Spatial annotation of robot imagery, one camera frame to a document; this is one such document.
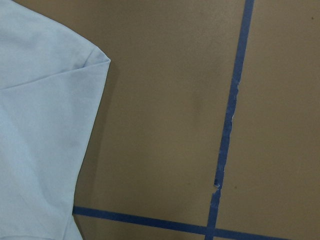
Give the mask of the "light blue t-shirt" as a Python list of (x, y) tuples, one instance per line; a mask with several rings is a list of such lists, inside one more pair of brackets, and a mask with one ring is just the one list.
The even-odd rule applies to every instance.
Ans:
[(110, 62), (68, 27), (1, 1), (1, 239), (81, 239), (75, 187)]

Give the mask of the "blue tape grid lines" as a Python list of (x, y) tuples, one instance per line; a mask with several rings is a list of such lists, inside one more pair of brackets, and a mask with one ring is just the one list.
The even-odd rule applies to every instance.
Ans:
[(112, 64), (86, 240), (320, 237), (320, 3), (93, 0)]

